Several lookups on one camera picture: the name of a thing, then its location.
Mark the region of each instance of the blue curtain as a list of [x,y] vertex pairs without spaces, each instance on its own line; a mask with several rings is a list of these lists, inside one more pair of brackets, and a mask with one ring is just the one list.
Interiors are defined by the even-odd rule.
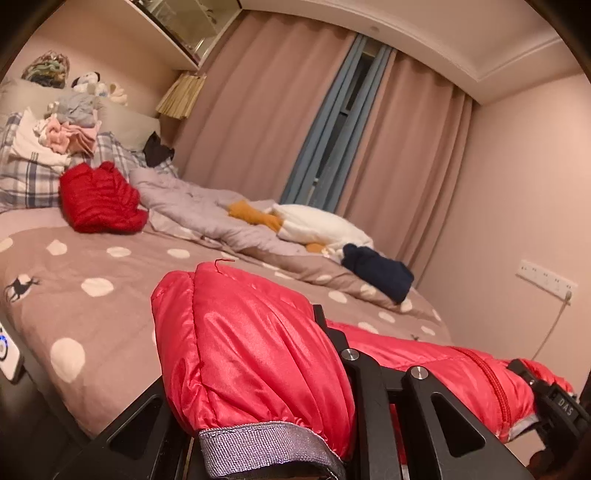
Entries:
[[306,203],[320,166],[320,160],[335,127],[340,107],[345,101],[366,42],[367,37],[359,34],[351,45],[351,49],[312,123],[287,180],[280,203]]
[[360,61],[367,40],[361,34],[355,38],[295,161],[281,203],[335,211],[392,51],[381,46],[348,109],[353,86],[361,75]]
[[391,52],[392,47],[382,45],[374,58],[322,170],[309,202],[311,206],[327,212],[336,210]]

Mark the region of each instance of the white plush toy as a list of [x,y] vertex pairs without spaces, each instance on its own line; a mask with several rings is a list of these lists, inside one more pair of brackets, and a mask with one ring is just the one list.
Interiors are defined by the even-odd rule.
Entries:
[[106,85],[100,81],[99,72],[85,73],[72,82],[72,88],[81,93],[106,97],[115,103],[127,106],[127,95],[118,83]]
[[107,97],[107,85],[100,81],[99,72],[85,73],[82,77],[78,77],[72,82],[72,88],[80,93],[88,93],[89,95],[96,95],[98,97]]

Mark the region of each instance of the pillow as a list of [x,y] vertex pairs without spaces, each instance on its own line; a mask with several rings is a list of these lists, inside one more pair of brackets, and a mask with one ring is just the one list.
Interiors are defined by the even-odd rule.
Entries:
[[[125,180],[129,181],[129,172],[133,169],[142,167],[147,168],[144,154],[139,152],[132,152],[125,148],[121,142],[112,132],[105,132],[96,136],[96,151],[94,157],[88,157],[83,154],[76,154],[72,156],[70,166],[80,165],[86,163],[91,168],[98,168],[105,161],[111,161]],[[178,170],[170,159],[163,161],[156,166],[154,170],[168,173],[178,178]]]
[[0,84],[0,125],[6,124],[11,113],[24,112],[27,107],[36,118],[43,118],[49,103],[75,93],[69,88],[43,87],[28,80],[7,78]]
[[346,244],[374,247],[374,241],[351,222],[307,205],[274,205],[272,212],[283,220],[279,237],[299,244],[322,244],[333,250]]
[[18,208],[57,207],[60,174],[50,167],[11,155],[21,113],[9,116],[0,142],[0,212]]
[[127,149],[141,152],[153,132],[160,135],[160,122],[127,107],[100,97],[99,120],[103,122],[99,133],[111,132]]

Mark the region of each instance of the curtain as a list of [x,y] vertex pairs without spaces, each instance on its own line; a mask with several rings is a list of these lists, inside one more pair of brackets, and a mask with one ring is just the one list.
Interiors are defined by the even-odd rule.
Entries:
[[353,81],[353,75],[359,64],[366,41],[367,37],[364,35],[355,37],[349,53],[322,102],[310,132],[308,132],[306,141],[304,141],[285,190],[281,195],[280,203],[307,203],[309,191],[316,178],[316,173],[320,167],[320,162],[336,125],[342,105],[345,103],[345,97]]
[[372,62],[312,194],[313,207],[335,211],[391,51],[392,47],[382,45]]
[[[281,203],[310,204],[335,211],[392,51],[385,45],[380,48],[352,98],[361,78],[361,60],[367,40],[361,34],[355,38],[295,161]],[[310,197],[317,176],[320,176],[318,185]]]
[[278,200],[354,38],[314,20],[245,14],[175,142],[183,179]]
[[407,55],[390,55],[336,213],[417,281],[456,186],[472,98]]

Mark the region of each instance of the plaid pillow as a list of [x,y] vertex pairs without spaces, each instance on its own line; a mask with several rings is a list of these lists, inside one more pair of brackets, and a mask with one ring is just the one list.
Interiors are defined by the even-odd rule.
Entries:
[[0,137],[0,212],[59,205],[60,174],[50,167],[11,155],[21,113],[12,113]]
[[[96,136],[96,151],[94,157],[91,158],[83,154],[73,155],[70,166],[73,167],[81,163],[86,163],[91,168],[98,168],[104,161],[113,162],[117,170],[119,170],[128,181],[129,172],[134,168],[148,168],[143,152],[127,150],[111,132],[104,132]],[[173,162],[170,159],[165,160],[157,167],[154,167],[154,170],[168,173],[178,178],[178,170],[173,166]]]

